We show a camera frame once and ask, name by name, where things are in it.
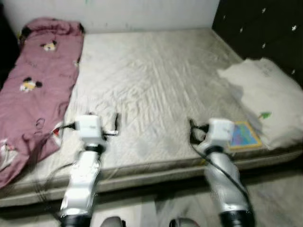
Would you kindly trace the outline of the grey robot left leg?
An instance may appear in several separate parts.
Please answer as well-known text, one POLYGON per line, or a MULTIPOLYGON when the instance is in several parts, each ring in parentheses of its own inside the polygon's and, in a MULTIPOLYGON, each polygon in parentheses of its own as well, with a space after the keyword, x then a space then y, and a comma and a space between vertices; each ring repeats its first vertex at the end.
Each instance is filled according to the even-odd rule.
POLYGON ((112 216, 104 219, 99 227, 126 227, 126 224, 119 216, 112 216))

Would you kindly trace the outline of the black tufted headboard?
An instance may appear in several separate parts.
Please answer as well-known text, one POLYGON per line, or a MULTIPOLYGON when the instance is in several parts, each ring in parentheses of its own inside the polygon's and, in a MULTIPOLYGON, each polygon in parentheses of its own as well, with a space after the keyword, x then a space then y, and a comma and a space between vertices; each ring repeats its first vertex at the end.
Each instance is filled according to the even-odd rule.
POLYGON ((302 0, 219 0, 212 29, 242 59, 272 60, 303 81, 302 0))

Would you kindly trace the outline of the beige quilted mattress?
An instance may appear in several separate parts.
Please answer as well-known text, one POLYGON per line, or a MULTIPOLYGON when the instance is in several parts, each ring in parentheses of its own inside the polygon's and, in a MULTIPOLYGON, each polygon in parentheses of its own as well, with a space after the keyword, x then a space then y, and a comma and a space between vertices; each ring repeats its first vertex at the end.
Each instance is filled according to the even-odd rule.
MULTIPOLYGON (((99 33, 84 36, 79 75, 63 124, 93 112, 119 136, 101 156, 98 191, 114 192, 189 179, 203 161, 189 144, 188 119, 245 121, 239 101, 217 71, 240 62, 210 29, 176 32, 99 33)), ((60 200, 71 164, 82 149, 76 132, 60 130, 56 153, 0 189, 0 208, 60 200)))

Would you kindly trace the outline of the colourful children's book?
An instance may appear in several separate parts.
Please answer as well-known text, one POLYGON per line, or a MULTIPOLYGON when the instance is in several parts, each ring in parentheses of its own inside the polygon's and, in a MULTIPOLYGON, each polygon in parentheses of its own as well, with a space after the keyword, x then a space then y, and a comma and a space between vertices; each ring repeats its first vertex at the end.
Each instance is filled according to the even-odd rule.
POLYGON ((247 121, 234 122, 231 149, 260 148, 262 141, 247 121))

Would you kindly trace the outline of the grey robot leg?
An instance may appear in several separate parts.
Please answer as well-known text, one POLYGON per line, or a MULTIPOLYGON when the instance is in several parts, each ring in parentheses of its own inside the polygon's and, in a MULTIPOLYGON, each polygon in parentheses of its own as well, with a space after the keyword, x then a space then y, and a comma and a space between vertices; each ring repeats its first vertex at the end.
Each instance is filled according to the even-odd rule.
POLYGON ((126 224, 119 216, 112 216, 104 219, 99 227, 126 227, 126 224))
POLYGON ((169 222, 169 227, 199 227, 199 225, 190 218, 174 218, 169 222))

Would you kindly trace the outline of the cream white pillow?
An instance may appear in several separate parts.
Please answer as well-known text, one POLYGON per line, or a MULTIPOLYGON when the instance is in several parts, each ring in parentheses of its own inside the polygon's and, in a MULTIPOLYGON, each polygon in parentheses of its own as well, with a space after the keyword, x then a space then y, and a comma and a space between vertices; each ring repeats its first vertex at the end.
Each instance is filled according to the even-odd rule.
POLYGON ((268 149, 301 144, 303 91, 273 61, 245 59, 217 73, 268 149))

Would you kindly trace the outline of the grey robot right leg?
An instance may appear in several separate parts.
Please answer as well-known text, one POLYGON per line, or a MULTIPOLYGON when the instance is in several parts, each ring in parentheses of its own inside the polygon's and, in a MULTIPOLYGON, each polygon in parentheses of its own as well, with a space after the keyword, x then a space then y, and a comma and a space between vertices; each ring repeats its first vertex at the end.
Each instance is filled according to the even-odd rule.
POLYGON ((169 222, 169 227, 199 227, 199 225, 190 218, 174 218, 169 222))

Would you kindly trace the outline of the pink cartoon print blanket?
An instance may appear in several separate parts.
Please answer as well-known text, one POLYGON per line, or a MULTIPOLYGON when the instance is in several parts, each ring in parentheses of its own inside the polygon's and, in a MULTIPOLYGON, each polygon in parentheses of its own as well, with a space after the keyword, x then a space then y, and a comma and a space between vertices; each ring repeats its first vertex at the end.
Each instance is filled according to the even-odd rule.
POLYGON ((0 189, 59 150, 84 36, 80 22, 51 17, 23 27, 21 52, 0 89, 0 189))

